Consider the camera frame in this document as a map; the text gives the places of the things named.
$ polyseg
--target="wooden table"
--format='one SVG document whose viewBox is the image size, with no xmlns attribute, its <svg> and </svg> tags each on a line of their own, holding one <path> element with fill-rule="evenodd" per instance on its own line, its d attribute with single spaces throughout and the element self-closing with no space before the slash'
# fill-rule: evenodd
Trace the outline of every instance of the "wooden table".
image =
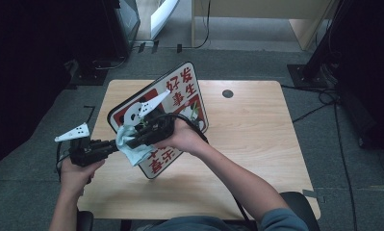
<svg viewBox="0 0 384 231">
<path fill-rule="evenodd" d="M 331 18 L 339 0 L 192 0 L 192 46 L 195 18 L 207 17 L 286 18 L 290 19 L 302 50 L 308 50 L 321 23 Z"/>
<path fill-rule="evenodd" d="M 151 83 L 113 80 L 108 86 L 94 140 L 113 140 L 108 112 Z M 206 136 L 212 146 L 237 164 L 270 182 L 279 192 L 313 187 L 303 161 L 280 85 L 274 81 L 199 81 L 209 119 Z M 234 96 L 225 98 L 224 90 Z M 315 216 L 320 209 L 308 198 Z M 148 180 L 126 156 L 116 152 L 97 170 L 78 202 L 96 218 L 168 219 L 207 215 L 243 219 L 231 193 L 197 158 L 183 153 L 154 180 Z"/>
</svg>

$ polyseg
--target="person's right hand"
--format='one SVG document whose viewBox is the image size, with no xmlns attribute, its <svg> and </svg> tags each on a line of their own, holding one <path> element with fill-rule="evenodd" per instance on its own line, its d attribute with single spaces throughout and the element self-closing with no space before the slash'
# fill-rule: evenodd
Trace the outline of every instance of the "person's right hand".
<svg viewBox="0 0 384 231">
<path fill-rule="evenodd" d="M 171 146 L 193 154 L 202 143 L 207 144 L 185 121 L 178 118 L 174 121 L 173 134 L 166 140 L 155 143 L 154 146 L 157 148 Z"/>
</svg>

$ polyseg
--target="gray floor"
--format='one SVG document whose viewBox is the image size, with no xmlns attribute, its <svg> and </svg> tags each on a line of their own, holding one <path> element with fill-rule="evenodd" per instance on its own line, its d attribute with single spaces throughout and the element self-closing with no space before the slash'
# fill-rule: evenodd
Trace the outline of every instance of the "gray floor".
<svg viewBox="0 0 384 231">
<path fill-rule="evenodd" d="M 156 53 L 148 48 L 141 53 L 134 50 L 125 64 L 109 71 L 104 86 L 64 90 L 35 134 L 0 163 L 0 230 L 47 229 L 59 190 L 58 177 L 53 171 L 57 147 L 53 140 L 66 129 L 87 120 L 90 109 L 84 108 L 85 105 L 95 106 L 95 113 L 89 122 L 90 129 L 93 128 L 109 81 L 155 79 L 180 63 L 190 61 L 199 79 L 275 80 L 291 86 L 293 83 L 286 64 L 306 64 L 312 56 L 312 51 L 301 51 L 294 44 L 293 32 L 284 20 L 272 20 L 269 25 L 266 20 L 263 21 L 261 28 L 268 28 L 269 31 L 265 33 L 261 29 L 256 32 L 258 36 L 263 34 L 257 40 L 249 33 L 246 37 L 239 35 L 238 39 L 221 41 L 221 37 L 226 38 L 225 32 L 213 29 L 209 46 L 177 53 L 170 47 L 178 43 L 190 45 L 190 21 L 181 11 L 188 4 L 189 1 L 181 0 L 173 18 L 158 35 L 160 45 Z M 227 22 L 227 28 L 233 31 L 231 22 Z M 272 28 L 278 28 L 278 35 Z M 241 46 L 241 43 L 230 40 L 260 42 L 255 44 L 255 49 L 247 50 L 246 45 Z M 221 48 L 223 42 L 227 43 L 225 48 Z M 321 105 L 317 93 L 283 91 L 292 119 Z M 333 106 L 325 107 L 294 124 L 319 200 L 320 228 L 353 230 L 346 167 L 353 189 L 358 230 L 384 230 L 384 152 L 361 149 L 346 109 L 339 105 L 337 114 L 344 158 L 340 151 Z M 119 220 L 96 219 L 94 230 L 119 230 Z"/>
</svg>

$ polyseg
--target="white cloth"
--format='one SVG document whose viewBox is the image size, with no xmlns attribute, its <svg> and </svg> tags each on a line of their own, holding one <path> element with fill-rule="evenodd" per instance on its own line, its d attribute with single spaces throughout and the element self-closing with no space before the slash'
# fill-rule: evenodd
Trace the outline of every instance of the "white cloth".
<svg viewBox="0 0 384 231">
<path fill-rule="evenodd" d="M 126 155 L 132 166 L 137 166 L 139 163 L 150 157 L 150 153 L 154 149 L 152 145 L 147 146 L 145 144 L 134 149 L 129 147 L 126 142 L 133 139 L 131 135 L 135 133 L 135 127 L 130 125 L 120 126 L 116 133 L 116 147 Z"/>
</svg>

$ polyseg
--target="hand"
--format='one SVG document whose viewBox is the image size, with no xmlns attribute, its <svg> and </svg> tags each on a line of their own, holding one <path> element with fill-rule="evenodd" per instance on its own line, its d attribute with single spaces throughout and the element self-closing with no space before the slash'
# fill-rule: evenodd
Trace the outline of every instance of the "hand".
<svg viewBox="0 0 384 231">
<path fill-rule="evenodd" d="M 171 146 L 193 154 L 202 143 L 207 144 L 185 121 L 178 118 L 174 121 L 173 134 L 166 140 L 155 143 L 154 146 L 157 148 Z"/>
<path fill-rule="evenodd" d="M 73 165 L 69 158 L 63 160 L 62 166 L 62 193 L 78 199 L 95 171 L 105 164 L 105 160 L 93 163 L 87 167 Z"/>
</svg>

